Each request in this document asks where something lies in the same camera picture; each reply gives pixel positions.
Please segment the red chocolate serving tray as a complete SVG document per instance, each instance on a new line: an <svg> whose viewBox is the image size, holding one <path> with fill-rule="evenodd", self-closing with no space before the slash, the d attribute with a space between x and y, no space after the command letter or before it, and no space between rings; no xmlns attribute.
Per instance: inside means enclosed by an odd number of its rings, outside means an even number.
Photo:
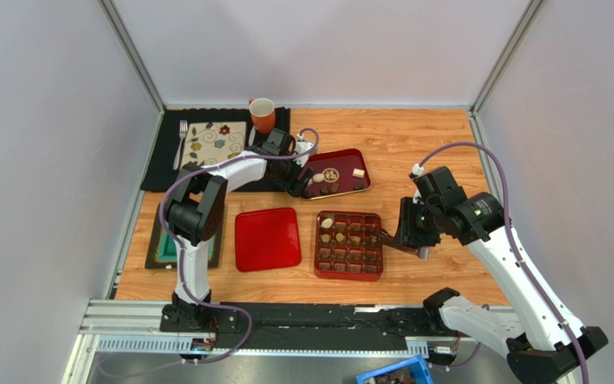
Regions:
<svg viewBox="0 0 614 384"><path fill-rule="evenodd" d="M303 200L314 200L359 193L368 190L372 185L364 156L358 149L351 148L315 154L309 158L305 167L313 170L312 177L315 174L323 174L325 180L320 183L314 183L311 177L311 179L308 180L305 191L302 193L301 198ZM364 170L365 177L353 177L354 169ZM336 193L331 193L330 188L335 182L339 184L339 190ZM353 187L357 183L363 183L365 188L363 190L354 190ZM321 193L321 188L323 186L329 188L328 194Z"/></svg>

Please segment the metal serving tongs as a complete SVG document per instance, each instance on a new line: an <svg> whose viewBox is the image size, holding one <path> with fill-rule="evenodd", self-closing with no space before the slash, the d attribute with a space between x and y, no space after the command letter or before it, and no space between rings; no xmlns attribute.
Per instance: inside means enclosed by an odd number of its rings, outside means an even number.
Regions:
<svg viewBox="0 0 614 384"><path fill-rule="evenodd" d="M429 248L418 242L403 240L401 237L392 236L387 230L379 229L373 235L381 246L387 246L408 254L414 254L420 260L429 259Z"/></svg>

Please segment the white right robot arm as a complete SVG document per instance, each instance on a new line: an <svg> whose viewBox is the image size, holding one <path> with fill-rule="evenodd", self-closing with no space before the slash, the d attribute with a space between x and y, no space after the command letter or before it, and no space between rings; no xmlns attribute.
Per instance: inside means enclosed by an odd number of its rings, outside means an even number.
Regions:
<svg viewBox="0 0 614 384"><path fill-rule="evenodd" d="M553 293L527 255L500 201L488 192L468 197L451 170L415 165L417 191L402 198L393 246L425 258L441 236L454 238L485 266L516 318L505 318L444 288L423 301L427 328L475 338L504 357L522 383L554 383L606 347L598 326L586 326Z"/></svg>

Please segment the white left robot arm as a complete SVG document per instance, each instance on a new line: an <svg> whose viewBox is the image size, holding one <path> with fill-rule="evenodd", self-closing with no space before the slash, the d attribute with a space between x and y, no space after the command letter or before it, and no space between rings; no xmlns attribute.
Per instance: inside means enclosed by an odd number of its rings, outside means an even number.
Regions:
<svg viewBox="0 0 614 384"><path fill-rule="evenodd" d="M231 159L182 167L158 211L161 227L177 250L177 285L171 304L164 309L166 317L203 323L215 309L209 301L208 253L225 218L227 195L268 179L287 194L301 196L313 174L306 163L317 152L319 141L318 135L312 141L305 139L303 131L292 136L275 130Z"/></svg>

